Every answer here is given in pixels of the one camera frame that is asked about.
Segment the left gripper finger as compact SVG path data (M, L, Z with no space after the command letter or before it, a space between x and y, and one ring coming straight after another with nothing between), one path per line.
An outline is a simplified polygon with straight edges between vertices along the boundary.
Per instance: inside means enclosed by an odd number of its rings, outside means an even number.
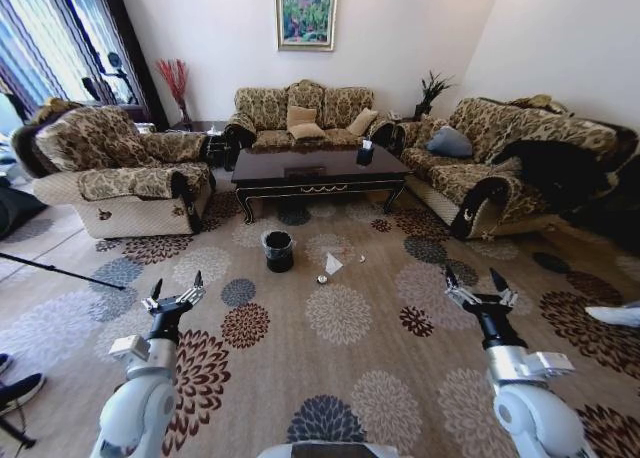
M182 295L180 295L175 300L175 303L180 304L181 306L189 305L191 308L193 308L204 297L204 295L205 289L202 273L201 271L198 271L196 273L192 287L187 289Z
M159 308L158 299L160 296L162 284L163 284L163 279L160 278L152 288L150 295L141 301L143 307L148 312L153 312L154 310Z

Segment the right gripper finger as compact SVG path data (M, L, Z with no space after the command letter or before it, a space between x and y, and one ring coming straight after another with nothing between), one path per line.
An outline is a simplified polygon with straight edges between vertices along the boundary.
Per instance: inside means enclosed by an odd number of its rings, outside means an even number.
M458 306L474 305L476 303L476 297L459 285L455 273L448 265L445 266L444 276L446 281L445 294L451 301Z
M499 297L498 303L509 308L514 308L518 301L518 293L509 287L506 279L497 270L491 268L490 274L497 290L497 296Z

